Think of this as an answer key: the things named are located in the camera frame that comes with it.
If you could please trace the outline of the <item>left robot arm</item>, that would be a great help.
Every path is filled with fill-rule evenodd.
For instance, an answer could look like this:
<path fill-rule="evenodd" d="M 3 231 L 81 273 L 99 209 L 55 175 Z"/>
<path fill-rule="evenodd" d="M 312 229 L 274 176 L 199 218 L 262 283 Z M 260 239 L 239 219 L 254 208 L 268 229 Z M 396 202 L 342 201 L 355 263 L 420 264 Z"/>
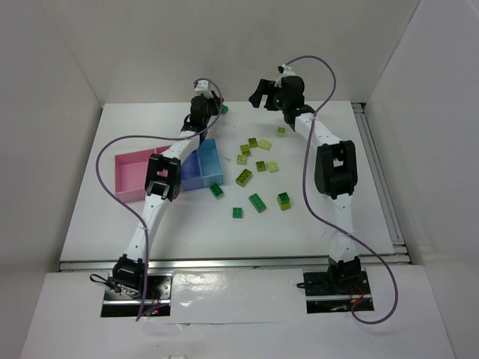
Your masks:
<path fill-rule="evenodd" d="M 117 285 L 142 294 L 149 251 L 162 216 L 182 187 L 182 166 L 207 136 L 210 118 L 222 110 L 222 98 L 215 92 L 193 97 L 190 113 L 183 121 L 180 137 L 162 153 L 150 155 L 144 183 L 145 198 L 141 220 L 126 251 L 113 268 Z"/>

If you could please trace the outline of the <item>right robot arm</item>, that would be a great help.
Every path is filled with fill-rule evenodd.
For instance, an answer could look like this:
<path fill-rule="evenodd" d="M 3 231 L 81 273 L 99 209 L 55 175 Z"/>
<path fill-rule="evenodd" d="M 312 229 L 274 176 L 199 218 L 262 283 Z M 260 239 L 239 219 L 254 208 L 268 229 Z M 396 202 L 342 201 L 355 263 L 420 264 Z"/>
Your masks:
<path fill-rule="evenodd" d="M 314 184 L 324 197 L 328 210 L 335 217 L 328 222 L 335 234 L 329 245 L 329 267 L 326 277 L 319 283 L 307 283 L 305 288 L 321 286 L 333 294 L 343 295 L 359 282 L 361 263 L 355 242 L 351 238 L 353 220 L 352 195 L 358 182 L 356 146 L 353 141 L 334 135 L 305 103 L 305 83 L 299 76 L 284 76 L 276 81 L 261 79 L 248 98 L 257 108 L 264 97 L 264 108 L 281 111 L 291 129 L 309 141 L 307 148 L 314 150 Z"/>

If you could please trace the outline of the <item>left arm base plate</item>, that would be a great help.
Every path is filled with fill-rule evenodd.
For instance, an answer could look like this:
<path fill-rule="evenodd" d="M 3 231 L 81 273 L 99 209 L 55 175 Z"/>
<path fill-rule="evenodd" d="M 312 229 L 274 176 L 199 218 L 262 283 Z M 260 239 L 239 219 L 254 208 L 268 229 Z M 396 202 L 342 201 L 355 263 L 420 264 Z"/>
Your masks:
<path fill-rule="evenodd" d="M 102 318 L 136 317 L 140 310 L 142 294 L 135 289 L 114 285 L 109 274 L 103 295 Z M 147 294 L 142 312 L 146 317 L 167 317 L 171 315 L 171 294 L 173 275 L 156 274 L 148 276 Z"/>

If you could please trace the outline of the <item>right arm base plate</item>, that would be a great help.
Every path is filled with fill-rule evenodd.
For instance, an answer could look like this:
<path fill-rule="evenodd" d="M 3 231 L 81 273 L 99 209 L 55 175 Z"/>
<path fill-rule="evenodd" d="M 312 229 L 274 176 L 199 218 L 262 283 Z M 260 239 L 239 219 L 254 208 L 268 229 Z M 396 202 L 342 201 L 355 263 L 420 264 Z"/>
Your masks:
<path fill-rule="evenodd" d="M 296 287 L 305 293 L 308 314 L 346 313 L 354 304 L 358 312 L 374 310 L 366 271 L 341 283 L 334 283 L 326 272 L 305 272 Z"/>

